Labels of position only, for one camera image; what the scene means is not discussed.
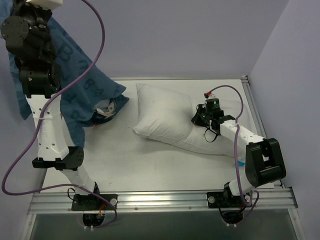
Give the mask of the blue letter-print pillowcase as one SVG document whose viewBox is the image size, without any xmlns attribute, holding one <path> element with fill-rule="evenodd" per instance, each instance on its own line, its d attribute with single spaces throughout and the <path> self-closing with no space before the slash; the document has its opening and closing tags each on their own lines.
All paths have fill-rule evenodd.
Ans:
<svg viewBox="0 0 320 240">
<path fill-rule="evenodd" d="M 61 66 L 61 85 L 66 87 L 79 77 L 92 63 L 75 40 L 52 17 L 48 26 L 57 52 L 56 62 Z M 126 87 L 116 83 L 94 66 L 77 84 L 62 93 L 60 110 L 75 146 L 84 147 L 85 127 L 106 123 L 125 106 Z M 96 112 L 99 103 L 114 104 L 111 116 L 104 118 Z"/>
</svg>

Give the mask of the white pillow with print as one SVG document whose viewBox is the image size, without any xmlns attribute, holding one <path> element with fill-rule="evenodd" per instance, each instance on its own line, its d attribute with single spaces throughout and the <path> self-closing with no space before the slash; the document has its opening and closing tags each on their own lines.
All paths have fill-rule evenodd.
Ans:
<svg viewBox="0 0 320 240">
<path fill-rule="evenodd" d="M 138 122 L 132 128 L 136 135 L 197 154 L 234 156 L 232 140 L 192 123 L 200 100 L 142 83 L 136 84 L 136 92 Z"/>
</svg>

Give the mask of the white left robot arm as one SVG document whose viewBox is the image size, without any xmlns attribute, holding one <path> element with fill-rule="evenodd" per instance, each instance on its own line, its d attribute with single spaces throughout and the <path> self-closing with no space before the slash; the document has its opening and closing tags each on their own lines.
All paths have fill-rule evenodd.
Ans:
<svg viewBox="0 0 320 240">
<path fill-rule="evenodd" d="M 68 146 L 62 128 L 61 66 L 57 63 L 48 21 L 53 9 L 62 5 L 57 0 L 15 0 L 9 17 L 1 24 L 1 36 L 7 51 L 14 55 L 22 92 L 30 106 L 38 154 L 32 166 L 55 168 L 63 173 L 90 210 L 100 206 L 99 188 L 83 167 L 84 150 Z"/>
</svg>

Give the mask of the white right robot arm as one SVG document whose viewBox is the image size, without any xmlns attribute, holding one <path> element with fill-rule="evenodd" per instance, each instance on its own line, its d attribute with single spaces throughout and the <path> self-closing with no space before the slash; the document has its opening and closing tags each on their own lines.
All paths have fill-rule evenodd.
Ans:
<svg viewBox="0 0 320 240">
<path fill-rule="evenodd" d="M 233 142 L 236 179 L 226 183 L 223 203 L 234 206 L 256 188 L 284 179 L 287 170 L 278 140 L 257 135 L 239 123 L 239 116 L 225 115 L 217 98 L 207 99 L 196 107 L 191 122 L 205 127 L 216 137 Z"/>
</svg>

